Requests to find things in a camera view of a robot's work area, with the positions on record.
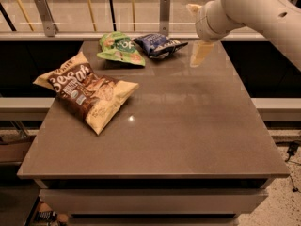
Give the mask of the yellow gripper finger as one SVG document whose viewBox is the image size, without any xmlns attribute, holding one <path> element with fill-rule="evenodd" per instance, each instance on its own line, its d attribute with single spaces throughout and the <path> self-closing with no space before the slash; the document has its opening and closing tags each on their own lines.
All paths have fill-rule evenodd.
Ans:
<svg viewBox="0 0 301 226">
<path fill-rule="evenodd" d="M 201 10 L 201 5 L 199 4 L 187 4 L 186 8 L 192 16 L 197 16 Z"/>
<path fill-rule="evenodd" d="M 190 66 L 192 68 L 198 67 L 213 48 L 214 44 L 212 42 L 205 42 L 202 40 L 195 41 L 193 43 Z"/>
</svg>

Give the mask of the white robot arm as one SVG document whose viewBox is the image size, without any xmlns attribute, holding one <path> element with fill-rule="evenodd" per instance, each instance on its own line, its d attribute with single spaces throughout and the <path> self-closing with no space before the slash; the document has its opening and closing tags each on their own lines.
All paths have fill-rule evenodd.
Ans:
<svg viewBox="0 0 301 226">
<path fill-rule="evenodd" d="M 301 9 L 288 0 L 213 0 L 186 8 L 195 18 L 201 40 L 216 42 L 232 30 L 247 26 L 267 38 L 301 70 Z"/>
</svg>

